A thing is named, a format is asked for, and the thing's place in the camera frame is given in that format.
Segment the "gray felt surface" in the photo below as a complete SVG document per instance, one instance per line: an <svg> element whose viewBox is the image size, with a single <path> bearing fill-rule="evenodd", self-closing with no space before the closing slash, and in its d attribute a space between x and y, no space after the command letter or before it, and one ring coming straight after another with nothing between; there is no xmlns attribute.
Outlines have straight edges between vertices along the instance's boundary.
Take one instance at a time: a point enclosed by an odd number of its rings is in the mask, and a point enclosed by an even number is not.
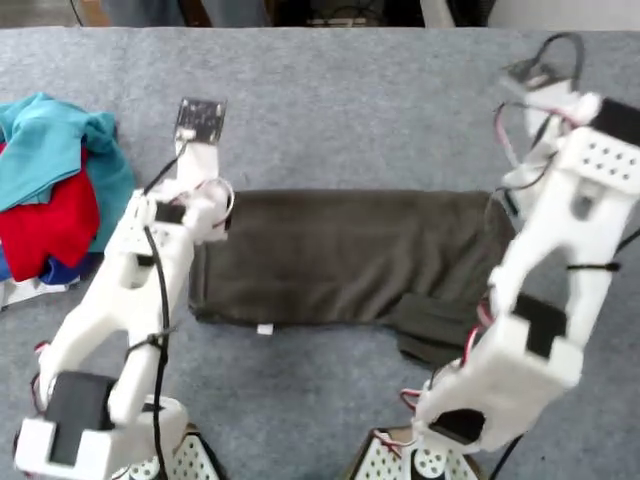
<svg viewBox="0 0 640 480"><path fill-rule="evenodd" d="M497 71L542 33L426 30L216 31L38 29L0 32L0 101L37 90L119 119L140 182L172 152L182 96L226 97L224 175L238 189L489 189L507 169L492 109ZM640 35L590 33L584 88L640 105ZM570 53L564 57L571 62ZM584 381L549 408L505 479L634 478L640 470L640 245L624 255L587 348ZM534 290L562 295L560 276ZM0 316L0 469L31 413L33 345L49 338L84 288ZM271 338L201 325L185 301L166 393L184 402L232 479L336 479L368 429L409 420L397 399L427 370L402 359L390 332L295 328ZM117 372L119 337L92 359ZM480 456L486 466L497 454Z"/></svg>

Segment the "clothing tag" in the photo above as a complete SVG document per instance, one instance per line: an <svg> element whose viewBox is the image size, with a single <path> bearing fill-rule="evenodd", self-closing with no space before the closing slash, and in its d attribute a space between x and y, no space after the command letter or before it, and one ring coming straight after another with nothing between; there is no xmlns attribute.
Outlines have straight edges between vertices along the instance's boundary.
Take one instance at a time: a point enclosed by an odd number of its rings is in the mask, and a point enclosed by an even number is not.
<svg viewBox="0 0 640 480"><path fill-rule="evenodd" d="M262 323L258 325L258 335L273 335L273 323Z"/></svg>

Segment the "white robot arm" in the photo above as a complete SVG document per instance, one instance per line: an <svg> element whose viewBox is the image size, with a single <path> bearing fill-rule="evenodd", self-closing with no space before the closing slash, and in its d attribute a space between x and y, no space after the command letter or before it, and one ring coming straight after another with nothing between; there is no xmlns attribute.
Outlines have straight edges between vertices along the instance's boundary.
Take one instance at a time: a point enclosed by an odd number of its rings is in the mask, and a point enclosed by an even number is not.
<svg viewBox="0 0 640 480"><path fill-rule="evenodd" d="M413 429L424 445L496 450L580 380L640 195L640 111L582 95L568 81L551 83L524 88L538 139L502 189L525 223L490 276L489 305L479 306L485 325L472 331L463 357L423 387ZM568 261L564 309L521 293L529 272L555 250Z"/></svg>
<svg viewBox="0 0 640 480"><path fill-rule="evenodd" d="M187 278L194 244L226 237L233 191L218 176L224 113L223 103L183 100L177 156L168 165L177 162L177 178L155 185L165 168L147 188L134 192L85 297L40 354L36 403L42 416L22 424L18 469L105 480L157 454L154 426L161 431L165 458L180 444L186 410L175 400L159 399L159 390L168 335L176 327L170 312ZM81 362L120 330L129 338L120 377L79 371ZM157 396L148 396L154 381Z"/></svg>

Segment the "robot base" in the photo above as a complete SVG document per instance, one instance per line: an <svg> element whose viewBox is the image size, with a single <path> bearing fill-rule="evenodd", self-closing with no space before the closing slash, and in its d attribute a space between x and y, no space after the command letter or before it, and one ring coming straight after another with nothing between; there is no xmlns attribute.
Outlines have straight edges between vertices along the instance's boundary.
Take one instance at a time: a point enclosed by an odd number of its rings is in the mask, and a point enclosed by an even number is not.
<svg viewBox="0 0 640 480"><path fill-rule="evenodd" d="M411 437L411 427L378 429L387 440ZM485 477L469 457L446 448L418 443L395 452L373 435L367 439L345 480L483 480Z"/></svg>
<svg viewBox="0 0 640 480"><path fill-rule="evenodd" d="M160 478L158 458L129 465L116 472L112 480L155 480ZM169 480L226 480L222 467L213 451L203 443L200 434L189 431L177 448L174 457L167 461Z"/></svg>

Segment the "teal cloth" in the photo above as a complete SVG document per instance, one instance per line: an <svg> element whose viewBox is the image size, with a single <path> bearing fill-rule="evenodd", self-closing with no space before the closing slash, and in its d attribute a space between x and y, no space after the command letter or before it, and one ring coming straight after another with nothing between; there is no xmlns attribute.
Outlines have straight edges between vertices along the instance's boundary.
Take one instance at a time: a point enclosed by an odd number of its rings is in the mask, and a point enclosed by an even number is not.
<svg viewBox="0 0 640 480"><path fill-rule="evenodd" d="M100 209L90 251L103 251L133 192L133 171L116 143L115 117L87 113L46 93L0 104L0 211L49 201L51 188L80 171L80 150L90 152L87 174Z"/></svg>

